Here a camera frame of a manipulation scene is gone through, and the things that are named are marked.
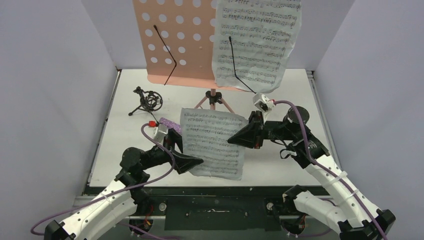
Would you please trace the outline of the pink perforated music stand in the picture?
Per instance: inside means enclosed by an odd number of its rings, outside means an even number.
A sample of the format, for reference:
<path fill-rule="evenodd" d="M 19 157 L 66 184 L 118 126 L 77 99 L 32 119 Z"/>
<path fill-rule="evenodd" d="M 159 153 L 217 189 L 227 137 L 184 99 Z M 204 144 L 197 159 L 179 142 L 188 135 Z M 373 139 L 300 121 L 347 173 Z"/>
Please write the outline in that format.
<path fill-rule="evenodd" d="M 153 84 L 217 90 L 212 70 L 216 0 L 134 0 L 133 9 Z"/>

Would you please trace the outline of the white sheet music paper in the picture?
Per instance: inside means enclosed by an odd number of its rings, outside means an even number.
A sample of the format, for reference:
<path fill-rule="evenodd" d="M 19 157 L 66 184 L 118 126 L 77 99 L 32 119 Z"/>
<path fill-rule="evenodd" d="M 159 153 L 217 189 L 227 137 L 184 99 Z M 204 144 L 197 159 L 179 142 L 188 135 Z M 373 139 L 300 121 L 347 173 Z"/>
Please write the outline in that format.
<path fill-rule="evenodd" d="M 280 87 L 302 26 L 299 0 L 219 0 L 212 72 L 219 87 L 271 93 Z"/>
<path fill-rule="evenodd" d="M 228 139 L 247 125 L 240 115 L 200 108 L 183 108 L 180 113 L 183 153 L 203 160 L 189 172 L 197 177 L 240 181 L 245 148 Z"/>

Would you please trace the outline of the black microphone shock mount tripod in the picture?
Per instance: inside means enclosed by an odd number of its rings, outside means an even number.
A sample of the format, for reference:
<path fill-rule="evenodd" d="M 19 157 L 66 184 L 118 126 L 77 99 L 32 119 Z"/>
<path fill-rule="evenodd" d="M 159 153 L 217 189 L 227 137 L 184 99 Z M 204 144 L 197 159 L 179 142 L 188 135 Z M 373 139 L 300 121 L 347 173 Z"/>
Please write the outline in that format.
<path fill-rule="evenodd" d="M 158 125 L 159 121 L 155 117 L 154 112 L 157 112 L 162 108 L 164 104 L 163 97 L 156 91 L 145 91 L 140 86 L 137 86 L 133 92 L 139 95 L 140 104 L 133 111 L 129 112 L 128 116 L 132 116 L 136 111 L 147 112 L 152 115 L 156 125 Z"/>

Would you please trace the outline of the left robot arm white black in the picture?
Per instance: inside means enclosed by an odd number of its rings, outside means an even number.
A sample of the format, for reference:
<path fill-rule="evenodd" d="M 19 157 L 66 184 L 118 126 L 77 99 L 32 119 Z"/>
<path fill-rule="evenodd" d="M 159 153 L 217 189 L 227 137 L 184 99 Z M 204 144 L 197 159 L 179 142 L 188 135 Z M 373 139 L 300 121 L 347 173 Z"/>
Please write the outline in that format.
<path fill-rule="evenodd" d="M 170 164 L 172 171 L 183 174 L 202 164 L 203 159 L 180 153 L 174 145 L 158 143 L 149 150 L 127 148 L 121 158 L 120 171 L 90 202 L 76 207 L 62 221 L 51 221 L 44 229 L 45 240 L 97 240 L 120 221 L 133 214 L 144 215 L 149 210 L 149 196 L 143 189 L 153 183 L 146 170 Z"/>

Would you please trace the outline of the purple glitter microphone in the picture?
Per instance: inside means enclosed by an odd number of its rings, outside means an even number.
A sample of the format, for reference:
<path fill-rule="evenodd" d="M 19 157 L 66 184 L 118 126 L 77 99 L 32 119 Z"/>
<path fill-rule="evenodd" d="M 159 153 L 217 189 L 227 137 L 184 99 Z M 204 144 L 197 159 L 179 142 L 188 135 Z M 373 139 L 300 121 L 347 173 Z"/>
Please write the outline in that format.
<path fill-rule="evenodd" d="M 176 123 L 176 122 L 174 122 L 172 120 L 169 120 L 167 118 L 161 117 L 159 119 L 159 123 L 162 124 L 162 125 L 165 125 L 168 129 L 174 129 L 179 134 L 182 133 L 180 124 L 178 124 L 178 123 Z"/>

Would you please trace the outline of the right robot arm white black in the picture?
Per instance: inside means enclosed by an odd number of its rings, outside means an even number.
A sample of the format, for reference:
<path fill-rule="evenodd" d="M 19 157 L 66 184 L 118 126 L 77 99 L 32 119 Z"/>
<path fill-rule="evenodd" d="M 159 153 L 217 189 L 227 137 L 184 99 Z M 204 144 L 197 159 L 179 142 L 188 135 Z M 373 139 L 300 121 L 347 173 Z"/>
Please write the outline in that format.
<path fill-rule="evenodd" d="M 385 240 L 396 218 L 365 197 L 349 180 L 319 139 L 307 127 L 309 112 L 301 106 L 290 107 L 281 121 L 265 120 L 253 111 L 248 124 L 231 136 L 228 143 L 259 149 L 265 140 L 279 143 L 282 159 L 292 158 L 314 177 L 332 202 L 320 199 L 295 185 L 282 195 L 282 207 L 290 215 L 307 215 L 325 224 L 342 240 Z"/>

